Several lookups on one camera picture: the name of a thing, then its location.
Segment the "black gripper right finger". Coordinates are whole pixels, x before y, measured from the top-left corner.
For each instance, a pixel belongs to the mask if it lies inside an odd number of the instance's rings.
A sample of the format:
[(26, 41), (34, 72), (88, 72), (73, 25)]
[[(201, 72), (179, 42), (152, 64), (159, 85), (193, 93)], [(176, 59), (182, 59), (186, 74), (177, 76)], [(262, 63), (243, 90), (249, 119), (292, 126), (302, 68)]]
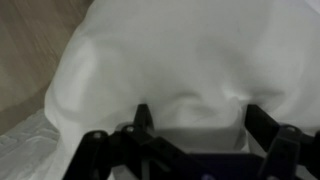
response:
[(249, 104), (245, 115), (245, 128), (264, 151), (268, 151), (280, 125), (258, 105)]

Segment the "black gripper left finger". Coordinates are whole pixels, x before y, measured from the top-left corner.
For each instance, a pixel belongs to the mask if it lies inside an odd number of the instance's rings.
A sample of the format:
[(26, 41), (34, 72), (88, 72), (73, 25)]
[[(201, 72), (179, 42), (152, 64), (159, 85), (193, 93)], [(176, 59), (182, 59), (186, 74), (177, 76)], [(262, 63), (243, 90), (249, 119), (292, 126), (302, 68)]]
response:
[(153, 129), (153, 119), (147, 104), (139, 104), (134, 117), (134, 125), (143, 129)]

